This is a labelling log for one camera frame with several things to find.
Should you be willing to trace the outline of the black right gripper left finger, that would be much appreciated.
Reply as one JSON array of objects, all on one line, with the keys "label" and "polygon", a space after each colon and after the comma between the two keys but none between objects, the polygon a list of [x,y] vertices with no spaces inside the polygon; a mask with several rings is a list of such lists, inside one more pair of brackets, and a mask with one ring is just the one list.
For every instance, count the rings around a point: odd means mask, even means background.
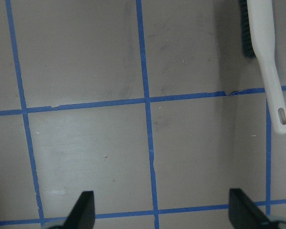
[{"label": "black right gripper left finger", "polygon": [[95,224],[94,192],[83,191],[62,225],[63,229],[92,229]]}]

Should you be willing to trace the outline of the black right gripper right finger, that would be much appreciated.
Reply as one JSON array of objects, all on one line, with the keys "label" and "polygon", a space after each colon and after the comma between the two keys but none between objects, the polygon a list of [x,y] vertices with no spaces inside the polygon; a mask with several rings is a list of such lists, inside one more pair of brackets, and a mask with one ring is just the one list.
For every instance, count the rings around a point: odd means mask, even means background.
[{"label": "black right gripper right finger", "polygon": [[228,218],[234,229],[272,229],[270,219],[240,188],[229,190]]}]

